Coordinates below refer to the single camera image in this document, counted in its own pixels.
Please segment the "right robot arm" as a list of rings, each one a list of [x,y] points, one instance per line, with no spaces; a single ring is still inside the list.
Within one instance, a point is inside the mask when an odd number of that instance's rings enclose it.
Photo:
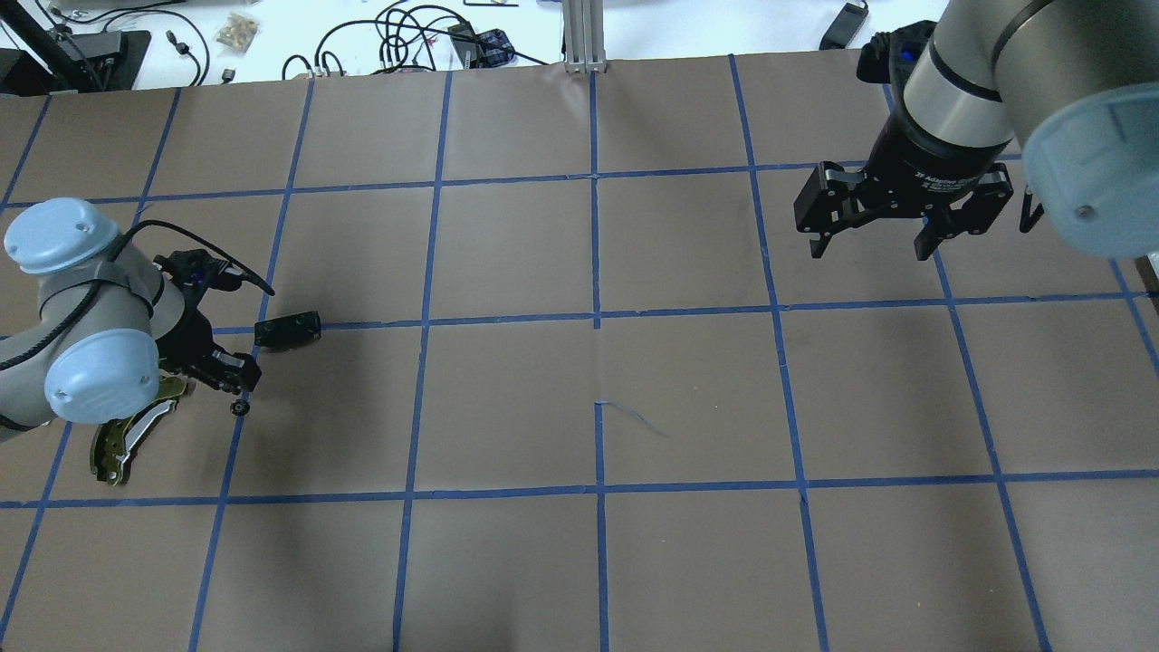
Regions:
[[[823,161],[800,190],[811,256],[885,219],[923,220],[920,261],[986,234],[1014,195],[1011,142],[1021,232],[1048,219],[1080,252],[1154,254],[1156,17],[1154,1],[952,1],[938,21],[875,34],[857,76],[889,87],[894,107],[861,169]]]

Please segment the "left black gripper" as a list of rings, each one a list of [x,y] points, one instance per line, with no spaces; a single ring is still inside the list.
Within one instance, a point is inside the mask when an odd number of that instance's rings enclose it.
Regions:
[[[158,362],[169,374],[198,380],[235,400],[248,400],[262,376],[248,352],[231,352],[216,343],[211,323],[195,308],[185,308],[177,325],[158,339]]]

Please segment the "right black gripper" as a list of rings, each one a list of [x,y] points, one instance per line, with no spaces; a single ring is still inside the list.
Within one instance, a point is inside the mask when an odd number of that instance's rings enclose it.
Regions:
[[[916,261],[930,261],[943,240],[984,235],[1013,197],[1001,146],[965,148],[921,129],[885,127],[866,164],[851,170],[821,161],[793,202],[796,230],[821,259],[833,236],[877,220],[923,220]]]

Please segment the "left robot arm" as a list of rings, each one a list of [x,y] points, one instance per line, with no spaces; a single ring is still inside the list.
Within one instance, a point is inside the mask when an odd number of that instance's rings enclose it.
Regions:
[[[274,287],[203,236],[156,219],[123,230],[92,202],[57,197],[9,224],[3,252],[37,281],[41,318],[3,338],[3,441],[54,418],[134,418],[167,374],[229,395],[256,388],[256,360],[218,345],[199,305],[211,290]]]

